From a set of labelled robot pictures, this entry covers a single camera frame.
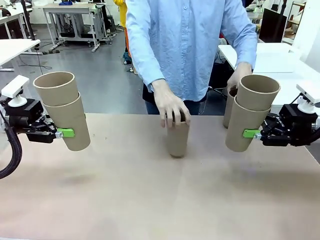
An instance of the stacked paper cups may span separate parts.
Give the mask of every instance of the stacked paper cups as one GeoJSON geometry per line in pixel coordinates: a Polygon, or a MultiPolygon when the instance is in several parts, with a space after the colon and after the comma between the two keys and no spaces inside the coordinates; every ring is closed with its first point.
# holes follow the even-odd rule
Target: stacked paper cups
{"type": "Polygon", "coordinates": [[[90,136],[75,75],[51,72],[36,78],[33,85],[56,127],[73,129],[74,137],[63,138],[68,149],[80,151],[88,147],[90,136]]]}
{"type": "Polygon", "coordinates": [[[225,140],[230,150],[244,152],[248,149],[253,139],[243,137],[244,131],[259,129],[279,91],[280,84],[267,76],[249,75],[241,79],[233,98],[225,140]]]}

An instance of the table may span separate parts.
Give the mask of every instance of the table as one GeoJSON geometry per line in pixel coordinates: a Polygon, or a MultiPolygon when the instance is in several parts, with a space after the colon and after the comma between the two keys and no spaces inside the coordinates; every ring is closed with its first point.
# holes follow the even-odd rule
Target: table
{"type": "Polygon", "coordinates": [[[319,239],[320,166],[305,147],[231,152],[222,117],[192,116],[187,155],[173,159],[159,116],[86,116],[91,145],[80,152],[19,136],[21,164],[0,180],[0,236],[319,239]]]}
{"type": "MultiPolygon", "coordinates": [[[[230,45],[218,47],[235,69],[236,51],[230,45]]],[[[274,113],[278,113],[284,104],[289,104],[296,98],[300,93],[296,88],[298,83],[308,80],[320,85],[320,73],[299,60],[300,56],[299,50],[286,43],[258,43],[257,45],[256,66],[257,64],[260,66],[257,66],[259,70],[253,71],[253,74],[268,76],[281,85],[281,90],[272,103],[274,113]]]]}
{"type": "MultiPolygon", "coordinates": [[[[34,41],[31,39],[0,39],[0,66],[11,61],[14,70],[21,75],[17,57],[39,43],[38,39],[34,41]]],[[[31,98],[28,86],[24,87],[23,92],[27,98],[31,98]]]]}
{"type": "MultiPolygon", "coordinates": [[[[11,34],[10,34],[10,31],[9,31],[7,23],[10,22],[10,21],[18,19],[23,38],[24,39],[28,39],[27,35],[26,35],[26,32],[25,32],[25,29],[23,27],[24,11],[21,10],[21,9],[14,9],[12,7],[8,7],[7,10],[11,13],[11,16],[0,17],[0,25],[4,24],[5,30],[6,30],[6,34],[8,35],[8,38],[11,39],[11,34]]],[[[26,10],[27,10],[27,12],[32,12],[33,11],[32,8],[27,8],[26,10]]],[[[31,49],[29,48],[28,49],[28,54],[35,54],[35,53],[32,52],[31,49]]],[[[1,64],[0,64],[0,72],[13,72],[13,71],[14,71],[13,68],[2,68],[1,64]]]]}
{"type": "MultiPolygon", "coordinates": [[[[19,25],[20,25],[20,28],[22,31],[22,35],[26,39],[27,38],[26,32],[22,26],[22,24],[23,24],[22,17],[24,16],[23,10],[14,9],[12,7],[7,8],[7,10],[11,13],[11,16],[0,17],[0,25],[2,25],[2,24],[5,25],[6,33],[8,34],[9,39],[11,39],[11,35],[9,32],[7,23],[10,21],[16,20],[16,19],[18,19],[19,25]]],[[[32,10],[33,10],[32,8],[27,8],[27,12],[32,12],[32,10]]]]}
{"type": "Polygon", "coordinates": [[[43,8],[43,13],[45,17],[45,21],[50,33],[50,37],[53,43],[53,48],[56,48],[54,38],[60,41],[87,41],[90,42],[93,40],[94,48],[92,52],[95,52],[100,46],[100,41],[103,41],[103,38],[106,37],[106,29],[104,27],[104,22],[101,21],[102,14],[99,8],[96,7],[95,3],[74,3],[73,5],[59,5],[58,3],[49,3],[44,6],[39,6],[39,8],[43,8]],[[47,19],[47,14],[49,14],[51,24],[54,26],[52,36],[49,22],[47,19]],[[69,14],[71,16],[71,22],[74,30],[74,37],[62,36],[63,28],[61,27],[60,22],[65,22],[65,14],[69,14]],[[92,38],[89,37],[81,37],[82,27],[84,26],[82,14],[88,14],[90,20],[90,32],[88,34],[92,34],[92,38]]]}
{"type": "Polygon", "coordinates": [[[246,14],[250,20],[261,20],[264,16],[263,12],[247,12],[246,14]]]}

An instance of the cardboard cup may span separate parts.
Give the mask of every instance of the cardboard cup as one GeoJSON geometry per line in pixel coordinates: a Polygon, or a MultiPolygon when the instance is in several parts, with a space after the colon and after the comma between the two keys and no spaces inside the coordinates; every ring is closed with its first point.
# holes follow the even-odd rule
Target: cardboard cup
{"type": "Polygon", "coordinates": [[[270,77],[248,75],[241,79],[237,102],[245,109],[264,111],[271,107],[280,88],[280,84],[270,77]]]}
{"type": "Polygon", "coordinates": [[[237,95],[238,89],[234,86],[228,92],[228,97],[226,99],[225,111],[223,116],[223,126],[227,129],[229,127],[232,106],[234,104],[235,96],[237,95]]]}
{"type": "Polygon", "coordinates": [[[167,128],[167,149],[169,154],[174,158],[183,158],[187,151],[189,136],[189,125],[183,113],[181,113],[181,124],[167,128]]]}
{"type": "Polygon", "coordinates": [[[74,102],[78,98],[75,75],[71,72],[50,72],[33,81],[42,102],[57,107],[74,102]]]}
{"type": "Polygon", "coordinates": [[[69,104],[62,106],[44,104],[44,107],[57,128],[74,130],[74,137],[63,137],[68,149],[81,151],[89,146],[90,136],[80,93],[78,98],[69,104]]]}
{"type": "Polygon", "coordinates": [[[245,109],[239,105],[237,95],[233,100],[231,118],[226,134],[225,145],[234,152],[246,151],[253,138],[243,137],[245,129],[259,129],[270,110],[271,107],[264,111],[252,111],[245,109]]]}

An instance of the brown table surface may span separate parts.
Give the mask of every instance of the brown table surface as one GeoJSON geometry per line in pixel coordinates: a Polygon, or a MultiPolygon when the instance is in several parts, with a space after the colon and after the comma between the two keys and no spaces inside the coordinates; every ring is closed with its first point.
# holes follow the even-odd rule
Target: brown table surface
{"type": "MultiPolygon", "coordinates": [[[[225,146],[222,117],[192,118],[171,158],[158,116],[88,114],[72,152],[20,136],[0,180],[0,236],[33,240],[319,240],[320,166],[305,147],[225,146]]],[[[9,159],[8,147],[1,159],[9,159]]]]}

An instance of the hand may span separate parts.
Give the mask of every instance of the hand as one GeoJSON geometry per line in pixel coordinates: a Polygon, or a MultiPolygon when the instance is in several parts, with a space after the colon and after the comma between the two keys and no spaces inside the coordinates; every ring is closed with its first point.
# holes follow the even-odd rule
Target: hand
{"type": "Polygon", "coordinates": [[[161,117],[161,126],[164,128],[166,118],[167,127],[172,128],[173,126],[173,113],[175,125],[180,125],[181,114],[185,116],[185,121],[190,124],[190,113],[181,98],[177,97],[170,89],[165,79],[159,79],[152,83],[154,88],[154,101],[159,110],[161,117]]]}
{"type": "Polygon", "coordinates": [[[228,92],[234,86],[236,86],[236,88],[238,88],[241,79],[243,77],[251,75],[251,74],[252,74],[251,64],[246,63],[246,62],[240,62],[238,64],[238,67],[236,68],[236,70],[234,71],[234,73],[232,74],[230,79],[228,80],[228,83],[227,83],[228,92]]]}

